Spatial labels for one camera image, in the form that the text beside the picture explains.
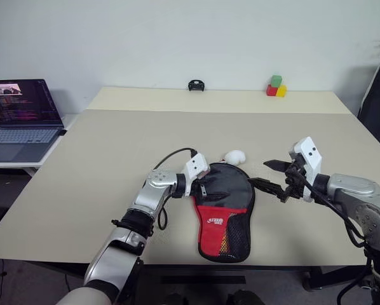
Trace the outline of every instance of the toy block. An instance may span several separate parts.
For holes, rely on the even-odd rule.
[[[277,97],[284,97],[286,95],[287,87],[285,85],[281,85],[276,91]]]
[[[277,88],[274,88],[271,85],[268,85],[268,87],[266,88],[266,95],[270,97],[275,97],[277,91],[278,91]]]
[[[272,76],[271,86],[275,88],[279,88],[282,83],[282,77],[280,75]]]

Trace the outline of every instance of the laptop trackpad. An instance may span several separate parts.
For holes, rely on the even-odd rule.
[[[10,162],[24,147],[17,144],[0,144],[0,162]]]

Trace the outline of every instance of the robotic hand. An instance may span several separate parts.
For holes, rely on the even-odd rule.
[[[164,160],[183,150],[190,150],[192,158],[181,173],[158,169]],[[204,155],[194,149],[179,149],[164,160],[149,173],[124,217],[112,221],[116,228],[89,265],[84,287],[69,292],[58,305],[111,305],[129,296],[142,264],[138,256],[153,234],[163,205],[170,197],[189,196],[192,183],[210,171]]]
[[[356,247],[364,247],[367,265],[358,278],[341,291],[337,303],[350,288],[354,287],[371,269],[374,276],[372,298],[380,304],[380,186],[374,181],[335,173],[331,176],[320,173],[322,157],[312,139],[307,137],[295,144],[289,152],[292,162],[278,160],[264,164],[273,170],[284,172],[287,188],[268,180],[250,179],[261,191],[276,195],[282,202],[289,197],[319,203],[331,208],[340,216],[348,236]],[[353,219],[362,229],[362,234],[352,223]]]

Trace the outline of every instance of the laptop keyboard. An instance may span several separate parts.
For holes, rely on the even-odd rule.
[[[0,143],[48,143],[57,129],[0,129]]]

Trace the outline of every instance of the laptop screen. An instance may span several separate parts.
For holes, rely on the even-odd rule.
[[[60,125],[43,79],[0,81],[0,125]]]

